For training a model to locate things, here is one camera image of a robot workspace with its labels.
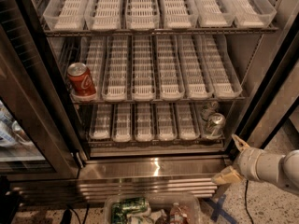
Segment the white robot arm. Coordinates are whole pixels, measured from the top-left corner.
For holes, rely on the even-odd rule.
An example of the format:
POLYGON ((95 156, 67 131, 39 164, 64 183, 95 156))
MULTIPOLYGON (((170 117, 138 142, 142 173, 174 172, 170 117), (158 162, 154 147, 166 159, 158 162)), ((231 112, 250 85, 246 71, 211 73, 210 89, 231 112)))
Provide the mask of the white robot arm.
POLYGON ((237 183, 243 179, 267 182, 279 189, 299 195, 299 150, 287 155, 275 154, 232 135, 239 150, 235 163, 215 174, 211 180, 216 185, 237 183))

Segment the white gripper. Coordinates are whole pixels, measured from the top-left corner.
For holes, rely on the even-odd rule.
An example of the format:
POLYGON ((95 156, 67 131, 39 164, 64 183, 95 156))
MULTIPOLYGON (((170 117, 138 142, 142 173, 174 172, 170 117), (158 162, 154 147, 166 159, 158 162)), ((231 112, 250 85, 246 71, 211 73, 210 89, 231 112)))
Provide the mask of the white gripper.
POLYGON ((219 173, 215 174, 211 180, 217 185, 238 183, 243 180, 259 181, 257 173, 257 163, 264 154, 262 149, 249 147, 249 145, 236 134, 232 135, 236 148, 240 151, 235 159, 235 167, 227 166, 219 173))

